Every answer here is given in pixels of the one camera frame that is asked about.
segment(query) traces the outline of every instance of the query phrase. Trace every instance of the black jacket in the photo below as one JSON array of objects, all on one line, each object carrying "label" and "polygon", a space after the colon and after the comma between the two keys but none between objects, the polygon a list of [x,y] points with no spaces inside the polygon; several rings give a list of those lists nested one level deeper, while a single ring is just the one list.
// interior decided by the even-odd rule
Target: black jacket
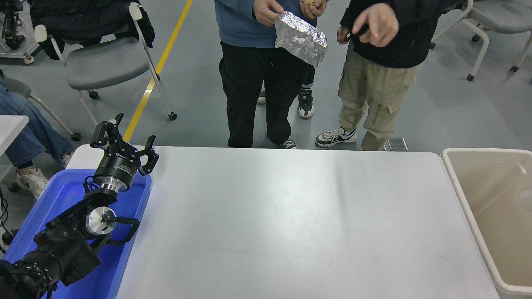
[{"label": "black jacket", "polygon": [[[61,51],[64,39],[80,41],[83,46],[98,44],[102,36],[112,34],[128,24],[128,31],[116,34],[117,38],[134,36],[137,30],[129,14],[131,0],[28,0],[33,26],[46,26]],[[155,31],[147,13],[141,8],[143,18],[138,22],[148,47],[152,47]],[[59,59],[50,40],[40,44],[52,59]]]},{"label": "black jacket", "polygon": [[438,18],[455,0],[351,0],[342,27],[351,29],[356,17],[376,3],[387,3],[395,11],[399,31],[395,38],[382,48],[361,43],[352,37],[354,51],[360,56],[389,68],[414,67],[427,58],[429,44],[436,30]]}]

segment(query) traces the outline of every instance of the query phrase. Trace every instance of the yellow floor line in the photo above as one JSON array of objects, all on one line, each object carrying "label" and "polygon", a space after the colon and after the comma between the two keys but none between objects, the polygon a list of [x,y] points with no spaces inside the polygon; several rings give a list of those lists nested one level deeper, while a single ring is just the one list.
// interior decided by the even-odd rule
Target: yellow floor line
[{"label": "yellow floor line", "polygon": [[[170,54],[170,51],[172,50],[172,47],[174,43],[176,42],[177,34],[179,34],[179,30],[181,30],[181,26],[183,25],[183,22],[185,21],[185,18],[187,17],[187,13],[188,13],[188,10],[190,9],[190,6],[192,5],[192,1],[193,0],[187,1],[187,4],[185,5],[183,12],[181,13],[181,17],[179,17],[179,21],[177,22],[177,25],[174,28],[172,35],[170,36],[170,40],[168,41],[167,46],[164,49],[161,60],[159,60],[159,63],[157,64],[157,67],[155,68],[155,71],[158,74],[161,73],[163,66],[166,63],[166,60]],[[129,123],[126,133],[124,134],[123,140],[128,142],[129,139],[131,138],[131,135],[133,135],[133,132],[135,131],[135,128],[137,127],[138,121],[140,119],[140,116],[142,115],[142,112],[144,111],[144,107],[146,106],[146,103],[148,102],[149,96],[152,94],[154,86],[155,86],[155,81],[152,78],[149,81],[148,87],[146,87],[146,90],[144,91],[144,95],[142,96],[142,99],[140,100],[140,103],[137,106],[137,110],[135,111],[135,114],[133,114],[133,118],[131,119],[131,122]]]}]

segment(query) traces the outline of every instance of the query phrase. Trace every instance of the khaki cargo pants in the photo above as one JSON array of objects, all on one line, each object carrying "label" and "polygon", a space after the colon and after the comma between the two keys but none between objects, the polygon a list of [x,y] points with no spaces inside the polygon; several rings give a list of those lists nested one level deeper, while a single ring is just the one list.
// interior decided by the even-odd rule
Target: khaki cargo pants
[{"label": "khaki cargo pants", "polygon": [[395,118],[418,68],[384,67],[353,52],[353,43],[349,43],[338,87],[343,103],[339,122],[346,131],[353,131],[368,110],[363,124],[367,130],[362,140],[364,151],[379,151],[394,133]]}]

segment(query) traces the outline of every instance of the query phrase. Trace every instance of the gray floor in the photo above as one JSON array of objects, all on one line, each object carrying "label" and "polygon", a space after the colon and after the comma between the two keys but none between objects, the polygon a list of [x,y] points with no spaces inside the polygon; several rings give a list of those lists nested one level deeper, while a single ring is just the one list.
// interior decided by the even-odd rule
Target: gray floor
[{"label": "gray floor", "polygon": [[[157,62],[181,15],[186,0],[150,0],[143,5],[156,30],[152,57]],[[347,1],[330,2],[319,28],[329,36],[329,49],[320,64],[313,87],[315,115],[308,120],[297,116],[292,107],[289,120],[292,138],[302,149],[317,150],[316,135],[338,127],[341,107],[336,96],[346,46],[335,40],[339,19]],[[439,28],[456,17],[452,11],[440,19]],[[397,121],[395,137],[404,137],[411,151],[440,153],[452,147],[516,148],[532,151],[532,59],[530,53],[517,73],[508,70],[519,57],[528,34],[501,35],[489,32],[490,46],[473,82],[466,81],[481,48],[473,43],[473,33],[457,24],[437,43],[422,65],[417,83],[409,90]],[[161,72],[162,85],[178,120],[166,117],[161,98],[154,90],[131,138],[143,144],[156,135],[156,145],[226,147],[228,138],[226,99],[218,62],[221,49],[212,1],[194,1],[173,49]],[[94,126],[84,112],[77,94],[66,83],[64,67],[48,59],[44,52],[35,62],[0,60],[4,72],[28,83],[35,95],[45,100],[63,120],[82,134],[79,146],[88,143]],[[123,112],[125,132],[149,81],[146,73],[125,84],[98,90],[99,101],[88,100],[98,120],[108,120]],[[253,147],[275,148],[265,137],[265,107],[257,106]],[[68,134],[51,121],[58,131]],[[364,130],[358,131],[363,136]],[[341,144],[332,150],[359,150],[355,144]],[[51,176],[60,170],[44,154],[35,163]],[[5,157],[0,164],[6,164]],[[18,227],[34,200],[27,192],[12,194],[6,184],[14,181],[14,171],[2,183],[10,204],[8,227]]]}]

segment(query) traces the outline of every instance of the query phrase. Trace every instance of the blue hoodie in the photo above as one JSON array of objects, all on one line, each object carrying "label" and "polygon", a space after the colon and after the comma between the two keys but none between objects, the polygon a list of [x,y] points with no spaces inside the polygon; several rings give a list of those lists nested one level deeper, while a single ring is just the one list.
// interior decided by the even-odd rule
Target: blue hoodie
[{"label": "blue hoodie", "polygon": [[[312,25],[317,20],[308,20],[301,12],[299,0],[277,0],[286,10]],[[238,47],[274,48],[275,26],[267,27],[253,17],[253,0],[214,0],[216,21],[220,39]]]}]

